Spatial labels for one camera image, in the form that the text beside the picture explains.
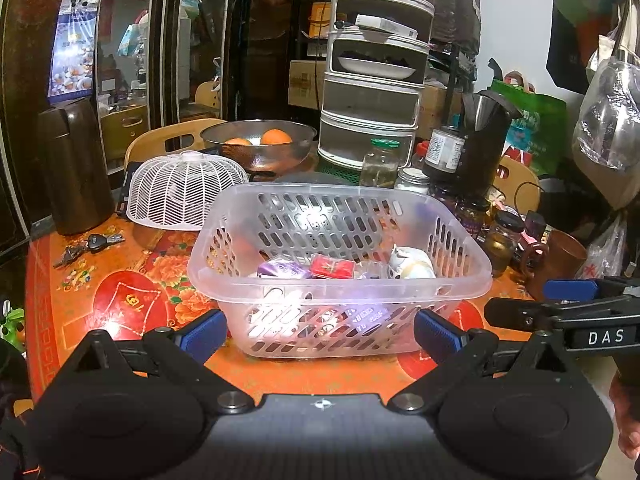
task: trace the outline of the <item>blue gripper pad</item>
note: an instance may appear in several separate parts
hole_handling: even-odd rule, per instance
[[[206,363],[226,341],[226,318],[210,310],[176,331],[176,344],[200,364]]]
[[[547,301],[591,301],[598,295],[598,284],[591,280],[549,280],[542,294]]]
[[[441,364],[450,355],[462,350],[469,339],[464,330],[428,309],[415,315],[415,340],[436,364]]]

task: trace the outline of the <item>wall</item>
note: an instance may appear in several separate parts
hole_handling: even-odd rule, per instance
[[[558,88],[546,71],[553,0],[480,0],[482,33],[477,58],[476,91],[487,88],[493,71],[490,58],[504,73],[522,72],[536,91],[564,100],[569,108],[568,131],[573,131],[582,95]]]

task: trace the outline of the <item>person's hand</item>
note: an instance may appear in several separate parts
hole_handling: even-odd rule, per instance
[[[631,460],[637,460],[640,454],[640,422],[631,415],[631,397],[626,386],[620,382],[619,374],[613,377],[609,397],[616,409],[620,450]]]

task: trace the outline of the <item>key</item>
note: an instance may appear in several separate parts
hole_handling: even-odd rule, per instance
[[[109,241],[105,236],[102,235],[89,235],[87,238],[87,249],[89,249],[92,253],[98,253],[103,250],[107,245],[109,245]]]
[[[59,261],[53,264],[55,269],[59,269],[60,267],[66,267],[69,264],[72,264],[76,261],[80,256],[82,256],[86,251],[86,245],[83,242],[80,245],[69,246],[65,249],[65,253],[62,255]]]
[[[124,241],[124,236],[121,234],[115,234],[111,236],[107,236],[107,245],[115,245]]]

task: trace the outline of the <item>metal mesh bowl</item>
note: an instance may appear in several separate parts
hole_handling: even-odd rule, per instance
[[[289,144],[265,144],[263,146],[236,146],[225,144],[227,140],[241,138],[259,144],[262,135],[277,128],[293,140]],[[295,168],[311,151],[311,143],[318,133],[306,124],[290,121],[253,120],[236,121],[210,126],[200,134],[206,148],[217,148],[220,155],[231,158],[246,171],[273,171],[283,174]]]

